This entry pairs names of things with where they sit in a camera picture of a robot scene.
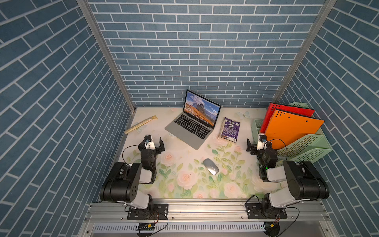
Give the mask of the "silver wireless mouse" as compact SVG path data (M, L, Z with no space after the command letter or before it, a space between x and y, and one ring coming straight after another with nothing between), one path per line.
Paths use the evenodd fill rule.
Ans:
M212 175L219 173L219 168L211 159L205 159L202 163Z

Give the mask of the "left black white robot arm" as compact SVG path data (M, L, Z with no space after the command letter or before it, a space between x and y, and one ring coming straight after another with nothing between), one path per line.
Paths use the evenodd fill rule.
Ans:
M165 151L164 142L159 140L156 146L151 135L146 135L138 145L141 160L128 164L114 163L100 190L100 200L126 205L139 209L154 211L151 195L139 191L140 184L153 184L157 175L157 155Z

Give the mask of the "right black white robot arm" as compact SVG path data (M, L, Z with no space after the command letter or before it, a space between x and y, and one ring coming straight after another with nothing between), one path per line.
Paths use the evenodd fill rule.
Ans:
M285 209L298 202L327 199L329 186L314 164L283 160L282 165L277 166L278 151L272 142L264 134L259 135L256 144L247 139L246 151L256 156L260 179L266 183L287 182L287 187L264 195L259 201L261 209Z

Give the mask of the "silver open laptop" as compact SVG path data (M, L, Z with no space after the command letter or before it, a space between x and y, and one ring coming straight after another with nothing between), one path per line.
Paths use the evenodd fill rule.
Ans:
M186 90L182 113L165 130L198 150L213 132L221 105Z

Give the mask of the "beige wooden ruler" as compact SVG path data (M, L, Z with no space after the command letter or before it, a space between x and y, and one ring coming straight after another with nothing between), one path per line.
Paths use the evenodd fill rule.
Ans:
M150 121L156 120L156 119L158 119L157 116L151 116L151 117L137 123L136 125L133 125L131 128L125 130L124 134L128 134L134 130L137 130L139 127L144 126L145 124L149 123Z

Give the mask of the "orange file folder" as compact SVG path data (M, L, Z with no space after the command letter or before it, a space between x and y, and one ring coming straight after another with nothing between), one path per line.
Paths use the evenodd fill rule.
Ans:
M323 124L321 119L275 110L263 134L274 149L280 150L305 135L316 134Z

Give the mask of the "purple paperback book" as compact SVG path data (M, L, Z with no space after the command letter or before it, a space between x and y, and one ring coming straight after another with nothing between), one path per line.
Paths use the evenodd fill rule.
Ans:
M241 123L225 117L223 119L219 139L236 144Z

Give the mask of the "red file folder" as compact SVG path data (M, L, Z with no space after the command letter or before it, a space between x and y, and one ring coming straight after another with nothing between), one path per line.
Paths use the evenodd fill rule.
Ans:
M312 117L313 114L315 113L315 110L309 108L306 103L293 102L289 105L270 103L267 109L267 112L265 114L265 117L263 119L263 123L260 128L260 133L264 133L266 131L269 125L270 119L273 116L275 110L279 110L282 112L289 112L291 114L297 114L297 115L306 116L306 117Z

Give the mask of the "floral table mat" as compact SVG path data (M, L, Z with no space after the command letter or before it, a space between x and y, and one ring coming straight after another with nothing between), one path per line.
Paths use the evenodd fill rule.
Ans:
M121 145L117 161L128 164L141 159L138 144L151 135L155 144L161 137L165 151L157 156L157 175L153 184L141 184L139 190L157 198L249 198L262 197L277 191L286 183L266 183L259 177L257 159L246 152L246 141L252 139L253 119L263 118L262 108L222 108L214 131L198 150L190 147L165 130L182 109L138 108L132 125L151 117L158 119L130 132ZM227 117L241 122L237 143L219 139L220 127ZM211 159L219 168L212 175L203 165Z

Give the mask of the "green desk file organizer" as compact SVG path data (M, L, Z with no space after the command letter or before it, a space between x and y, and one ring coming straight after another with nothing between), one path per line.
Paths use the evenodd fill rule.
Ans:
M307 103L292 102L289 106L297 108L309 109ZM253 145L256 145L260 135L260 129L263 127L263 119L253 119L251 124L251 131L253 136ZM287 144L286 148L278 151L278 160L293 160L296 162L310 161L315 163L327 154L333 151L332 146L320 128L316 134L305 135L297 141Z

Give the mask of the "small black controller board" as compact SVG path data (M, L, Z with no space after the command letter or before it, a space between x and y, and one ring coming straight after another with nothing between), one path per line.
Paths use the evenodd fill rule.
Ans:
M137 232L141 232L141 231L154 232L155 231L155 223L139 223L136 231Z

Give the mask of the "left black mount plate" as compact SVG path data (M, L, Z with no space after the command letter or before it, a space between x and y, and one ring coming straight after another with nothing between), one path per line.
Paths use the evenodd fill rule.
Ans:
M164 219L168 214L168 204L154 204L153 208L130 208L127 211L127 220L158 220Z

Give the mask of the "black mount plate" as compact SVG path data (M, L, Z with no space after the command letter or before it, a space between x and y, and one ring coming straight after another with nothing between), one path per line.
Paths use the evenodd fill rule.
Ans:
M127 211L127 220L158 220L164 219L168 214L168 204L154 204L153 208L130 208Z
M248 219L287 219L285 208L272 207L270 205L262 205L257 202L247 203L246 211Z

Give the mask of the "right black mount plate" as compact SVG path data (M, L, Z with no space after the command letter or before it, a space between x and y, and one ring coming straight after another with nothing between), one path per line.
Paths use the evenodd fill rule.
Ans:
M247 203L246 211L248 219L287 219L285 208L272 207L270 205L262 205L257 202Z

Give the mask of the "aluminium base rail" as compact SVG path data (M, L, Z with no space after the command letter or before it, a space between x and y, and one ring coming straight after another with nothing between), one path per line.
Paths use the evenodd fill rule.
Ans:
M164 199L157 198L155 203L166 203L170 222L242 222L250 221L245 207L245 199ZM127 221L128 207L121 203L93 202L84 219L84 223L121 223ZM330 221L324 205L320 201L297 203L286 208L290 222Z

